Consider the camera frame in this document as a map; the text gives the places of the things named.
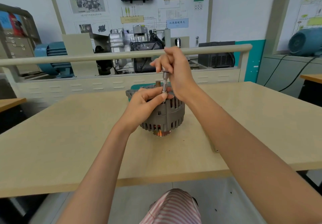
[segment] teal wall trim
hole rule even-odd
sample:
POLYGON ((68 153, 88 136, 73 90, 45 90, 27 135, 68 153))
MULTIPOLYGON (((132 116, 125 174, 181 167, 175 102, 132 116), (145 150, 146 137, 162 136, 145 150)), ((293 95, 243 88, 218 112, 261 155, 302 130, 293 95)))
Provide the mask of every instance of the teal wall trim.
MULTIPOLYGON (((235 44, 247 44, 250 43, 253 48, 249 52, 248 63, 245 74, 245 82, 254 82, 257 81, 258 71, 260 70, 260 61, 262 59, 265 39, 264 40, 250 40, 250 41, 239 41, 235 44)), ((235 52, 236 64, 238 66, 240 52, 235 52)))

